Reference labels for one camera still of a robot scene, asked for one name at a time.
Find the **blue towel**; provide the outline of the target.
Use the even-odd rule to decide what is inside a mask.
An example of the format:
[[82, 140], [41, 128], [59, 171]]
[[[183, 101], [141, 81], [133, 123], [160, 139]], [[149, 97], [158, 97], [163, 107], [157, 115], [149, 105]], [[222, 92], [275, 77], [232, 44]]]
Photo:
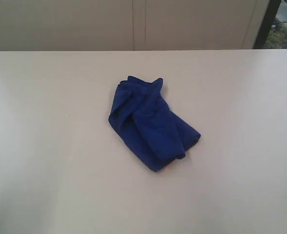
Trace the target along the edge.
[[163, 79], [128, 76], [115, 91], [108, 117], [113, 130], [150, 170], [158, 172], [185, 153], [201, 134], [173, 113], [161, 95]]

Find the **black window frame post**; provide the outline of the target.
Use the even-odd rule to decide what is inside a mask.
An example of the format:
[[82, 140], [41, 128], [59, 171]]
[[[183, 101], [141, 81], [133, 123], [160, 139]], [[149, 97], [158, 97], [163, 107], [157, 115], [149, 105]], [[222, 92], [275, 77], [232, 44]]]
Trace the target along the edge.
[[262, 49], [266, 39], [271, 30], [272, 23], [274, 22], [275, 16], [278, 12], [281, 0], [270, 0], [263, 17], [262, 24], [260, 26], [258, 35], [253, 45], [253, 49]]

